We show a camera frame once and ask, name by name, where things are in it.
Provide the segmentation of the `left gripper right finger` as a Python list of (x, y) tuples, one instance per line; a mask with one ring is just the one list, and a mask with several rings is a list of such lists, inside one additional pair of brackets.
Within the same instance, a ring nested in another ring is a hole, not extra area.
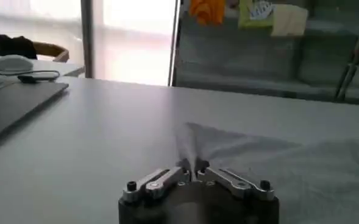
[(218, 183), (234, 197), (240, 199), (250, 196), (261, 201), (274, 199), (274, 189), (268, 180), (255, 180), (249, 176), (240, 175), (231, 168), (212, 166), (203, 159), (197, 160), (197, 180)]

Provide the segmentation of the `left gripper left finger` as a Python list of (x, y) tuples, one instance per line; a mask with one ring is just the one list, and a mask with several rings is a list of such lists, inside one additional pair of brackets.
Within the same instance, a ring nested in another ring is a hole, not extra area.
[(123, 200), (126, 203), (136, 203), (145, 196), (159, 199), (173, 186), (190, 181), (190, 162), (182, 159), (170, 169), (157, 169), (140, 180), (128, 181), (123, 188)]

